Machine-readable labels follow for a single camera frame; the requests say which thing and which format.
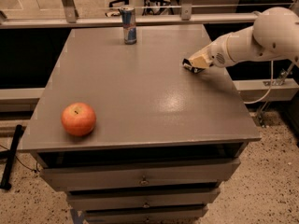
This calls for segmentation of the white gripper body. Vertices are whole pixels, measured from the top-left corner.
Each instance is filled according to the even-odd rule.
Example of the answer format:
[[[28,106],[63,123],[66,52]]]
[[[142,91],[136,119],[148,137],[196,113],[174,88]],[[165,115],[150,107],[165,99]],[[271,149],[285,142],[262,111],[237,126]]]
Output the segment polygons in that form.
[[[229,67],[234,61],[228,52],[228,38],[230,34],[222,35],[209,45],[209,56],[212,63],[220,68]]]

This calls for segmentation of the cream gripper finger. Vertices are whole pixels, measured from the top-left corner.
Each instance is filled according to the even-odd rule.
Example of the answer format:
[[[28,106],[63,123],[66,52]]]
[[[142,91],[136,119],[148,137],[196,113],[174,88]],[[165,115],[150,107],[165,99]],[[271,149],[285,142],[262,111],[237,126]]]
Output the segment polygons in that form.
[[[193,54],[193,57],[203,57],[204,59],[211,58],[211,45],[207,45]]]
[[[191,57],[189,62],[191,63],[192,67],[200,69],[207,69],[212,64],[212,60],[204,55]]]

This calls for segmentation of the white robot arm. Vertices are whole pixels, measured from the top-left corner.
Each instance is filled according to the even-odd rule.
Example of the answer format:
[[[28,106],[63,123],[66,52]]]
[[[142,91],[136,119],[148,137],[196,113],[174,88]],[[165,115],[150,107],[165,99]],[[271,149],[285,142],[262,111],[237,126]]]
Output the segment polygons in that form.
[[[183,60],[194,72],[211,65],[220,68],[242,62],[288,59],[299,64],[299,16],[285,7],[272,7],[260,13],[253,25],[222,35]]]

